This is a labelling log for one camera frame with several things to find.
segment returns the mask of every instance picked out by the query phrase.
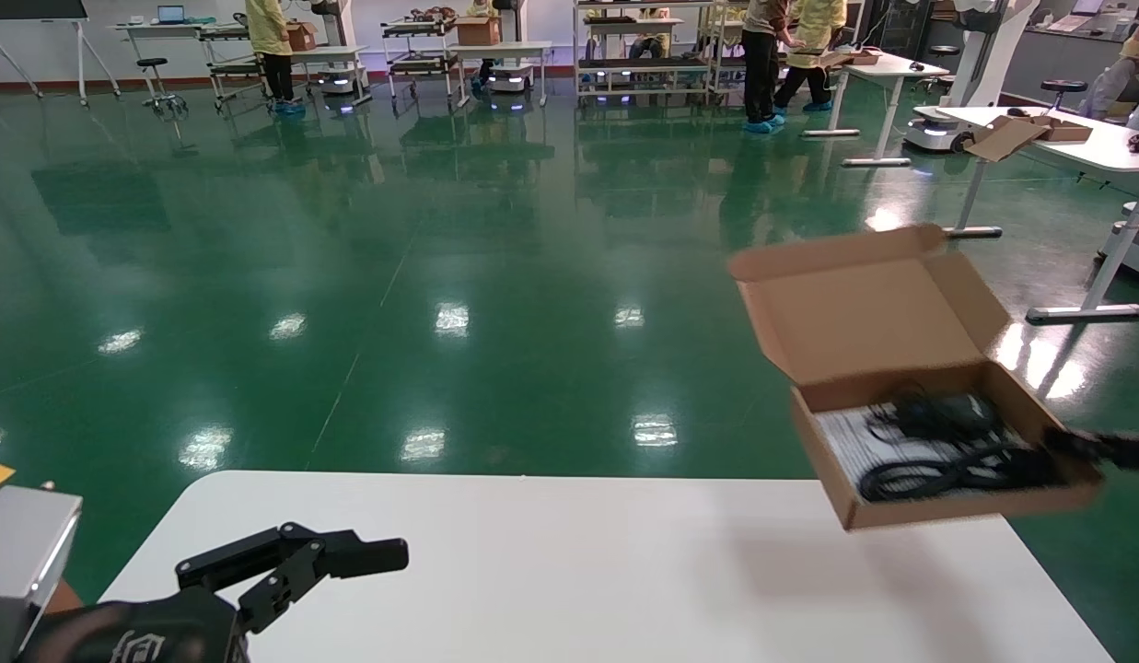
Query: white wall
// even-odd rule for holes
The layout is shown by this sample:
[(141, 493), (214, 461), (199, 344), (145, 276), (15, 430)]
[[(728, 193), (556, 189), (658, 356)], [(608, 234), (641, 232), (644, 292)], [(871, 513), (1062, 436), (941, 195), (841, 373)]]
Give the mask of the white wall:
[[(219, 22), (231, 22), (233, 13), (244, 11), (245, 0), (84, 0), (90, 21), (84, 30), (90, 43), (103, 56), (110, 72), (121, 80), (138, 80), (141, 77), (136, 67), (136, 55), (126, 35), (110, 30), (118, 22), (126, 22), (131, 16), (151, 18), (156, 15), (156, 5), (162, 2), (183, 3), (185, 13), (190, 17), (216, 17)], [(469, 0), (454, 0), (456, 11), (464, 13)], [(352, 26), (355, 41), (367, 46), (370, 54), (366, 55), (368, 67), (380, 71), (384, 68), (382, 55), (380, 24), (403, 17), (413, 7), (426, 7), (429, 3), (418, 0), (351, 0)], [(314, 22), (322, 33), (322, 22), (309, 11), (306, 0), (282, 0), (287, 17), (296, 17), (304, 22)], [(552, 64), (573, 64), (570, 46), (573, 43), (573, 5), (568, 0), (527, 0), (526, 1), (527, 38), (533, 41), (552, 41)], [(695, 41), (696, 22), (699, 9), (678, 8), (673, 17), (683, 18), (683, 24), (675, 26), (675, 51), (687, 50)], [(39, 24), (39, 22), (0, 22), (0, 42), (13, 55), (14, 59), (34, 80), (77, 80), (75, 64), (75, 39), (73, 30), (67, 24)], [(405, 49), (404, 41), (390, 42), (390, 54)], [(425, 41), (415, 41), (415, 49), (425, 46)], [(248, 49), (245, 42), (219, 43), (219, 54), (223, 56), (241, 55)], [(205, 76), (204, 56), (199, 43), (181, 39), (181, 41), (140, 41), (144, 56), (161, 56), (169, 58), (169, 64), (162, 67), (166, 79), (197, 79)], [(103, 72), (92, 58), (87, 58), (87, 80), (103, 79)], [(17, 72), (0, 58), (0, 81), (18, 81)]]

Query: cardboard box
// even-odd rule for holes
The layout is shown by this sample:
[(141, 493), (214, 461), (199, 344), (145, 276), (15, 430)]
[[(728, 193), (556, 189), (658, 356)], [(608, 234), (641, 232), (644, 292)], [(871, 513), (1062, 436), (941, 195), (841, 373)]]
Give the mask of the cardboard box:
[(876, 63), (880, 62), (882, 54), (884, 54), (884, 51), (879, 49), (872, 49), (871, 46), (865, 46), (863, 50), (860, 50), (859, 54), (852, 55), (852, 64), (861, 66), (875, 65)]
[(831, 67), (839, 67), (852, 62), (851, 54), (839, 54), (837, 50), (831, 50), (830, 54), (822, 54), (819, 56), (819, 66), (829, 69)]
[(460, 17), (454, 25), (459, 28), (460, 46), (499, 43), (499, 17)]
[(910, 383), (985, 395), (1027, 444), (1062, 427), (986, 357), (1010, 318), (966, 256), (943, 244), (939, 227), (917, 226), (749, 248), (729, 261), (762, 352), (793, 382), (794, 425), (845, 530), (1070, 511), (1100, 489), (1092, 465), (1056, 457), (1062, 486), (868, 502), (835, 460), (816, 412), (885, 402)]
[(290, 34), (292, 50), (313, 50), (316, 48), (316, 25), (288, 22), (286, 32)]
[(976, 132), (974, 145), (966, 147), (966, 152), (989, 162), (1002, 162), (1032, 140), (1084, 142), (1090, 136), (1091, 128), (1063, 121), (1060, 117), (999, 116), (990, 128)]

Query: white desk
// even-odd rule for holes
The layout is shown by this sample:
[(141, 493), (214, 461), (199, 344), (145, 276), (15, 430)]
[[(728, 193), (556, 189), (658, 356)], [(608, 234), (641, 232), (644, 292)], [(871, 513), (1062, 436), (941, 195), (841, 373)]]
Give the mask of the white desk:
[[(598, 38), (598, 43), (603, 47), (603, 55), (609, 58), (609, 49), (606, 46), (606, 38), (612, 34), (666, 34), (666, 43), (675, 42), (673, 38), (673, 31), (675, 26), (682, 24), (683, 18), (636, 18), (633, 22), (615, 22), (614, 24), (591, 24), (591, 22), (585, 22), (582, 18), (582, 24), (589, 30), (589, 39)], [(618, 58), (625, 58), (628, 56), (628, 48), (625, 43), (620, 39), (620, 46), (622, 46), (623, 52)], [(589, 59), (593, 55), (593, 51), (588, 49), (585, 51), (585, 59)], [(663, 54), (665, 58), (671, 56), (671, 50)]]
[[(306, 68), (308, 65), (318, 65), (323, 63), (345, 63), (351, 64), (354, 67), (352, 72), (352, 91), (353, 97), (352, 105), (359, 106), (372, 99), (372, 93), (368, 92), (368, 87), (360, 80), (358, 73), (360, 67), (360, 54), (368, 50), (367, 46), (317, 46), (312, 50), (296, 50), (290, 54), (290, 63), (293, 65), (303, 65)], [(308, 74), (308, 91), (311, 91), (311, 74)]]
[(802, 136), (808, 138), (831, 138), (837, 136), (859, 136), (858, 129), (839, 129), (838, 110), (843, 107), (844, 92), (847, 89), (847, 81), (852, 74), (861, 79), (875, 80), (882, 87), (884, 80), (892, 80), (892, 96), (888, 98), (888, 108), (884, 116), (884, 126), (880, 129), (880, 139), (877, 140), (876, 150), (872, 158), (844, 159), (845, 167), (876, 167), (876, 166), (907, 166), (910, 161), (902, 156), (890, 156), (885, 158), (884, 152), (888, 147), (888, 131), (892, 129), (892, 121), (896, 117), (896, 106), (901, 105), (901, 87), (906, 79), (927, 79), (931, 75), (944, 75), (949, 69), (934, 67), (921, 63), (923, 71), (913, 71), (910, 65), (913, 60), (898, 58), (896, 55), (882, 54), (879, 62), (875, 65), (845, 65), (844, 71), (838, 75), (838, 83), (835, 85), (835, 100), (830, 108), (830, 123), (827, 129), (803, 131)]
[(411, 562), (317, 584), (261, 663), (1111, 661), (1000, 517), (845, 533), (817, 482), (221, 472), (103, 600), (169, 596), (181, 559), (288, 521)]
[(506, 41), (494, 43), (494, 46), (451, 46), (451, 51), (459, 54), (459, 67), (467, 66), (465, 59), (492, 60), (506, 58), (540, 58), (541, 59), (541, 106), (548, 101), (548, 88), (544, 79), (544, 63), (548, 60), (549, 49), (552, 49), (551, 41)]
[(151, 24), (139, 24), (139, 25), (113, 25), (109, 26), (110, 30), (117, 32), (126, 32), (128, 39), (197, 39), (199, 30), (202, 30), (204, 24), (180, 24), (180, 25), (151, 25)]
[[(986, 126), (994, 121), (994, 117), (1007, 114), (1007, 108), (939, 108), (941, 114), (949, 117), (959, 118), (974, 126)], [(1029, 114), (1042, 114), (1046, 108), (1024, 108)], [(1104, 122), (1092, 121), (1092, 118), (1074, 116), (1073, 114), (1054, 110), (1052, 116), (1065, 118), (1065, 121), (1092, 128), (1092, 134), (1084, 142), (1047, 142), (1035, 140), (1027, 147), (1027, 150), (1040, 150), (1049, 155), (1063, 156), (1065, 159), (1081, 164), (1083, 167), (1103, 173), (1107, 180), (1113, 180), (1113, 173), (1139, 172), (1139, 155), (1132, 155), (1125, 148), (1125, 141), (1137, 133), (1137, 131), (1125, 129)], [(970, 178), (969, 187), (966, 189), (966, 198), (961, 205), (961, 214), (958, 222), (949, 230), (951, 238), (998, 238), (1002, 230), (993, 227), (966, 227), (969, 220), (969, 210), (974, 205), (974, 197), (978, 194), (978, 186), (983, 181), (983, 172), (986, 170), (986, 161), (978, 159), (974, 165), (974, 177)], [(1097, 322), (1106, 319), (1138, 319), (1139, 305), (1103, 305), (1105, 290), (1113, 283), (1117, 269), (1125, 260), (1125, 253), (1133, 244), (1134, 236), (1139, 230), (1139, 198), (1133, 205), (1132, 214), (1125, 219), (1122, 228), (1121, 243), (1105, 256), (1100, 264), (1097, 277), (1089, 286), (1089, 293), (1083, 298), (1080, 306), (1032, 306), (1027, 310), (1030, 322)]]
[(728, 31), (741, 32), (743, 28), (745, 28), (745, 22), (739, 22), (739, 21), (737, 21), (737, 18), (734, 18), (732, 21), (724, 22), (724, 32), (728, 32)]

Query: stool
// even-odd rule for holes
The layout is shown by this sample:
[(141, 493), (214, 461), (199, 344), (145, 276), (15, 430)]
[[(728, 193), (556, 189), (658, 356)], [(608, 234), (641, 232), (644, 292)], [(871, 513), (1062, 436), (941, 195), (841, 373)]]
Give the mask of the stool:
[(147, 80), (148, 91), (151, 92), (151, 99), (144, 101), (145, 106), (151, 106), (151, 112), (162, 116), (165, 108), (175, 116), (178, 113), (187, 113), (189, 110), (189, 105), (186, 104), (183, 97), (178, 93), (169, 93), (167, 89), (164, 89), (164, 80), (161, 79), (161, 65), (169, 64), (167, 58), (144, 58), (136, 60), (136, 66), (144, 69), (147, 74), (149, 67), (151, 67), (151, 75), (156, 76), (156, 87), (161, 89), (159, 93), (151, 88), (151, 79)]
[[(934, 56), (935, 58), (947, 58), (947, 56), (956, 56), (958, 54), (961, 54), (961, 49), (958, 49), (957, 46), (931, 46), (931, 47), (928, 47), (928, 55)], [(947, 75), (931, 75), (929, 79), (919, 80), (915, 84), (924, 84), (925, 91), (928, 93), (929, 89), (934, 88), (935, 84), (936, 84), (936, 87), (940, 87), (942, 89), (952, 88), (953, 87), (953, 76), (952, 75), (949, 75), (949, 76), (947, 76)]]
[(1089, 84), (1082, 80), (1046, 80), (1044, 83), (1040, 83), (1040, 89), (1056, 92), (1056, 101), (1052, 103), (1052, 108), (1048, 108), (1048, 113), (1052, 113), (1060, 108), (1060, 99), (1065, 97), (1065, 92), (1083, 92), (1089, 89)]

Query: cardboard box on shelf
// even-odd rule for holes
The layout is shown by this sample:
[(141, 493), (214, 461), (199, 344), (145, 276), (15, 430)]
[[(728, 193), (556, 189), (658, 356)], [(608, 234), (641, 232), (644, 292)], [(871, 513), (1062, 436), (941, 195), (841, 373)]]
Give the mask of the cardboard box on shelf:
[(845, 530), (1087, 507), (1103, 477), (1056, 458), (1063, 485), (869, 502), (835, 458), (816, 415), (886, 402), (910, 383), (928, 394), (985, 395), (1029, 445), (1062, 427), (988, 357), (1007, 311), (935, 226), (748, 248), (729, 261), (762, 352), (793, 383), (790, 412)]
[(1092, 129), (1060, 117), (999, 116), (988, 129), (976, 131), (974, 145), (966, 147), (970, 155), (989, 162), (1002, 162), (1022, 150), (1032, 140), (1052, 142), (1084, 142), (1092, 136)]
[(936, 0), (929, 17), (952, 22), (958, 17), (958, 8), (954, 7), (953, 0)]
[(459, 27), (460, 46), (495, 46), (499, 43), (499, 17), (460, 17), (454, 25)]
[(286, 32), (290, 34), (292, 50), (313, 50), (316, 48), (316, 25), (288, 22)]

